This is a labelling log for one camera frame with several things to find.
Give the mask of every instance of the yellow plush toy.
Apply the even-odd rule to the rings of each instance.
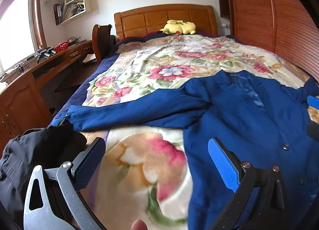
[[[183,22],[183,20],[168,20],[160,31],[166,34],[194,34],[196,25],[192,22]]]

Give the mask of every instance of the window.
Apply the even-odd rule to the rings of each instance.
[[[14,67],[19,61],[34,54],[29,1],[14,0],[0,19],[0,71]]]

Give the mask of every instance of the wooden wardrobe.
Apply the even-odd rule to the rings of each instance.
[[[319,81],[319,30],[299,0],[231,0],[231,29]]]

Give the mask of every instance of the book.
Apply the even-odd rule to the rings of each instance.
[[[61,23],[61,5],[58,5],[58,17],[59,17],[59,24]]]
[[[64,18],[64,16],[65,16],[65,12],[66,12],[67,9],[68,9],[68,7],[65,6],[64,3],[63,3],[63,10],[62,10],[62,18],[61,18],[61,21],[63,21],[63,18]]]
[[[63,22],[63,15],[64,15],[64,2],[61,4],[61,18],[60,18],[60,22]]]
[[[53,6],[55,25],[59,25],[60,24],[59,15],[58,15],[58,6],[59,6],[59,4],[55,4]]]
[[[73,15],[75,15],[76,11],[78,9],[77,4],[70,4],[68,6],[68,9],[65,11],[65,14],[63,16],[63,21],[68,20],[71,18]]]

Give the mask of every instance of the red basket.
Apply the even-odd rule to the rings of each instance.
[[[55,47],[54,50],[55,50],[57,53],[59,53],[59,52],[61,52],[61,51],[66,50],[67,47],[68,47],[68,41],[65,41],[65,42],[59,44],[57,47]]]

